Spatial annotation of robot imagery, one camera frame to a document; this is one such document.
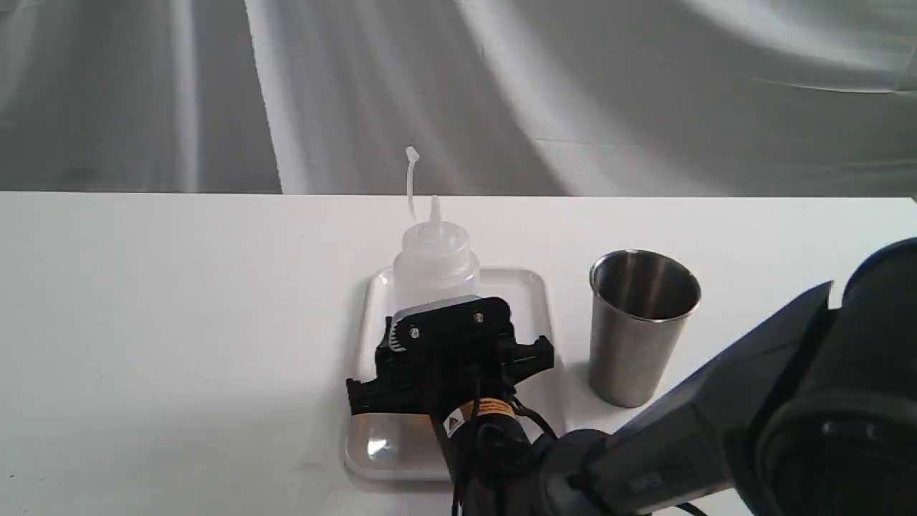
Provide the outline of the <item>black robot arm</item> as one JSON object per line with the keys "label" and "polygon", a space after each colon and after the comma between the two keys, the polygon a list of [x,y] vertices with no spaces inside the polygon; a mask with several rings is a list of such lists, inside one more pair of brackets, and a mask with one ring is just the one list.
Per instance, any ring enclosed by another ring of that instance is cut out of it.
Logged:
{"label": "black robot arm", "polygon": [[556,434],[517,396],[554,366],[509,305],[472,297],[387,317],[350,413],[430,419],[454,515],[700,514],[733,489],[754,515],[915,513],[915,239],[793,298],[613,434]]}

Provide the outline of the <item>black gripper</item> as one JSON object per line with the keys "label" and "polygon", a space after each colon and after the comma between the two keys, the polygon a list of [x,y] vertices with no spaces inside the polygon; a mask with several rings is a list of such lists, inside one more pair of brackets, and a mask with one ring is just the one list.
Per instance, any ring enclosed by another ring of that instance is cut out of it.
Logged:
{"label": "black gripper", "polygon": [[553,343],[540,335],[517,342],[517,333],[495,340],[428,345],[404,353],[374,350],[375,376],[347,379],[348,411],[363,414],[429,415],[444,419],[459,405],[484,398],[513,398],[517,385],[554,368]]}

